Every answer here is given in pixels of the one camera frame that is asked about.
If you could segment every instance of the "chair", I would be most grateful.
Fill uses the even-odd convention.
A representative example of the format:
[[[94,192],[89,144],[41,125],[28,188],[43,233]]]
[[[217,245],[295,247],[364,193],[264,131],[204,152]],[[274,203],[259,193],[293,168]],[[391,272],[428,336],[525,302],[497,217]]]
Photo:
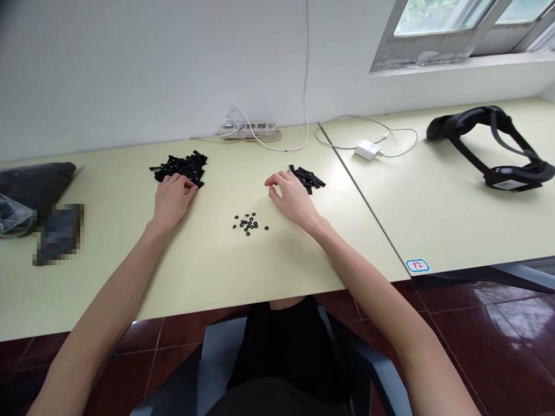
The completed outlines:
[[[370,415],[372,383],[388,416],[412,415],[409,398],[393,363],[319,306],[337,359],[351,384],[351,411]],[[201,344],[131,416],[204,416],[225,394],[247,318],[206,328]]]

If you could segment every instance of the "table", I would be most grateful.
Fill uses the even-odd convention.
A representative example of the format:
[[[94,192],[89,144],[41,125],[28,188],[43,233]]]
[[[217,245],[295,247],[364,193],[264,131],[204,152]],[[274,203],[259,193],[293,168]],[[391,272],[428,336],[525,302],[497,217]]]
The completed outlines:
[[[555,105],[541,99],[496,105],[513,118],[539,156],[555,164]],[[555,180],[520,193],[494,190],[485,186],[482,174],[448,140],[426,140],[433,118],[478,106],[374,117],[390,128],[410,127],[419,133],[416,147],[398,158],[367,161],[353,150],[338,150],[403,263],[420,259],[428,263],[429,270],[421,273],[555,254]],[[379,140],[386,132],[363,119],[333,121],[324,130],[331,143],[342,147],[356,146],[361,139]],[[380,144],[385,154],[400,153],[414,138],[411,132],[395,135]],[[478,125],[462,140],[488,166],[528,163],[503,149],[489,127]]]
[[[274,147],[305,140],[305,127],[282,132]],[[60,203],[84,203],[85,215],[80,251],[58,265],[32,266],[33,237],[0,241],[0,341],[71,330],[152,217],[158,183],[148,167],[193,150],[208,156],[205,185],[162,253],[138,319],[344,288],[321,248],[268,197],[265,179],[290,164],[327,183],[312,199],[354,248],[390,281],[409,278],[339,158],[312,133],[297,152],[221,142],[184,140],[2,164],[73,162],[80,172]],[[250,237],[232,228],[240,221],[235,215],[252,212],[261,227]]]

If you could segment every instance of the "tile floor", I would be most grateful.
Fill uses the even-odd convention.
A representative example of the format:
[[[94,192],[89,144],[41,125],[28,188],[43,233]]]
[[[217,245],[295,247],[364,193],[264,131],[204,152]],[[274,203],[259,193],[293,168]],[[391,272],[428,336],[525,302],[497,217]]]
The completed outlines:
[[[435,331],[483,415],[555,415],[555,295],[493,283],[419,291],[411,281],[394,286]],[[392,346],[347,291],[315,298],[398,366]],[[248,311],[247,305],[134,323],[96,384],[85,415],[128,415],[195,350],[207,325]],[[15,382],[36,390],[66,337],[0,343],[0,400],[2,388]],[[384,414],[378,400],[373,414]]]

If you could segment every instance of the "blue label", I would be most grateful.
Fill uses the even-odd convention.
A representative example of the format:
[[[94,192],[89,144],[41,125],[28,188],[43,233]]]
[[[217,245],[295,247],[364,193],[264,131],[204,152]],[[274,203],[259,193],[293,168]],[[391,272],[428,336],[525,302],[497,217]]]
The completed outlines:
[[[420,272],[429,272],[430,266],[426,263],[424,259],[416,259],[416,260],[407,260],[406,266],[409,270],[413,273],[420,273]]]

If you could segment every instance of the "window sill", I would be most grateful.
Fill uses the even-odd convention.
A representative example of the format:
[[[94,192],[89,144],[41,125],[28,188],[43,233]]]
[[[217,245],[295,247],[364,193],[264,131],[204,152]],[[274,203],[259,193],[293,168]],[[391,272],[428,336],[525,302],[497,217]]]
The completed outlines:
[[[368,74],[371,78],[408,75],[415,73],[438,72],[453,69],[483,68],[486,66],[531,64],[534,62],[555,62],[555,53],[551,51],[528,52],[507,55],[491,55],[468,58],[460,61],[438,61],[425,64],[392,65],[372,68]]]

